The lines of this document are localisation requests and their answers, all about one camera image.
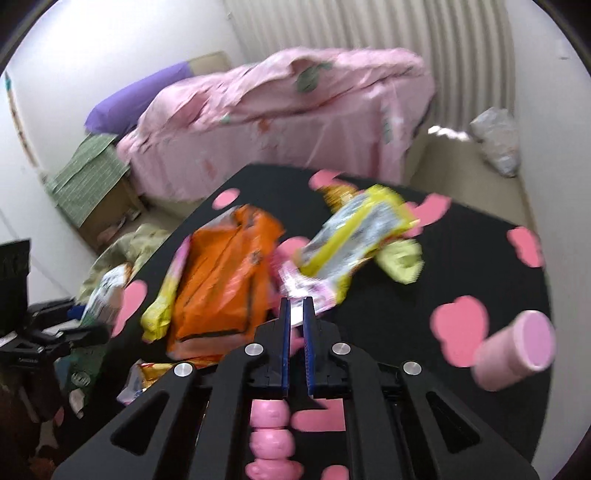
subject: black gripper frame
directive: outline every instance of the black gripper frame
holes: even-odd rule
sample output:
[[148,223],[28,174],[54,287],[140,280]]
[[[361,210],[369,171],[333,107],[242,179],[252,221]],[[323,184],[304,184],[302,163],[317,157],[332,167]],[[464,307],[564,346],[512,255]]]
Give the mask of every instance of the black gripper frame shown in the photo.
[[253,343],[262,353],[241,346],[217,366],[170,369],[63,462],[53,480],[245,478],[252,400],[287,395],[290,327],[283,299],[279,319],[256,330]]
[[[171,369],[62,463],[53,480],[244,479],[251,401],[286,394],[289,313],[283,299],[279,319],[257,329],[259,355],[240,347],[216,367]],[[333,352],[339,331],[316,319],[311,299],[304,302],[304,335],[311,394],[343,398],[351,480],[538,479],[424,368],[411,375],[353,345]]]
[[310,297],[304,337],[309,394],[343,398],[351,480],[539,479],[424,367],[379,364],[354,345],[333,351],[339,330],[316,319]]

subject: pink stacked figurine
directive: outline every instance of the pink stacked figurine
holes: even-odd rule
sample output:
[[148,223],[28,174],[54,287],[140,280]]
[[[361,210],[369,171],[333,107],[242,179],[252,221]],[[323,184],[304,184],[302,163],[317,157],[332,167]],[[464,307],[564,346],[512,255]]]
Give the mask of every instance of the pink stacked figurine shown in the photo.
[[290,408],[284,400],[253,400],[251,408],[251,450],[255,461],[246,466],[252,480],[298,480],[304,467],[288,460],[296,451],[293,435],[285,426]]

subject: pink blanket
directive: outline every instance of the pink blanket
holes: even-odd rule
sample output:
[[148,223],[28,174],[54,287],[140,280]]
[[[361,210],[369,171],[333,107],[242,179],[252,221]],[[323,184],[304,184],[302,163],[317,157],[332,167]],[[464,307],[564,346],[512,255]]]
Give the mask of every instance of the pink blanket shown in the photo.
[[434,94],[418,55],[292,48],[162,90],[118,145],[140,193],[207,197],[249,163],[399,183]]

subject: black tablecloth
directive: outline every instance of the black tablecloth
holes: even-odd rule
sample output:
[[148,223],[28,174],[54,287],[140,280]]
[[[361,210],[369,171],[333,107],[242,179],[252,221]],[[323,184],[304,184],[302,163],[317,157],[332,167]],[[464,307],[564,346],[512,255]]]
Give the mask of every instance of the black tablecloth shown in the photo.
[[[238,188],[240,195],[233,205],[250,203],[274,215],[285,227],[284,238],[312,238],[331,215],[322,195],[308,186],[313,174],[311,170],[289,167],[243,168],[205,200],[146,263],[137,275],[137,279],[148,284],[144,304],[111,341],[84,418],[68,419],[64,425],[67,434],[63,437],[72,447],[121,410],[115,397],[135,361],[169,361],[163,340],[151,345],[141,342],[139,317],[155,299],[181,241],[220,213],[212,209],[213,199],[225,189]],[[360,189],[376,183],[340,178]],[[395,190],[405,200],[416,203],[426,196],[403,187]],[[441,220],[425,227],[416,239],[423,248],[425,267],[415,284],[397,284],[374,262],[369,262],[353,276],[346,300],[327,319],[339,326],[345,341],[366,350],[378,362],[419,362],[531,460],[544,422],[550,370],[503,391],[486,392],[474,383],[469,368],[456,368],[446,362],[429,327],[436,307],[465,295],[476,297],[486,306],[489,335],[508,325],[523,310],[539,310],[550,316],[544,271],[530,268],[517,258],[506,238],[512,228],[514,225],[508,222],[454,203]],[[335,448],[345,445],[342,433],[305,435],[306,442],[300,434],[297,436],[298,457],[314,455],[321,443],[333,442]],[[326,459],[326,466],[338,460],[338,456]]]

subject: pink container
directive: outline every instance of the pink container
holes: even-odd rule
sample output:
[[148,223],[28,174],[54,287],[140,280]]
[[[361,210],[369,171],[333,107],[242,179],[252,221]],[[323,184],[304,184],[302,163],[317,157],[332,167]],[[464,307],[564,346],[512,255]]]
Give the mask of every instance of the pink container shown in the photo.
[[475,354],[472,376],[484,390],[501,390],[546,370],[555,353],[556,337],[548,317],[526,310],[482,342]]

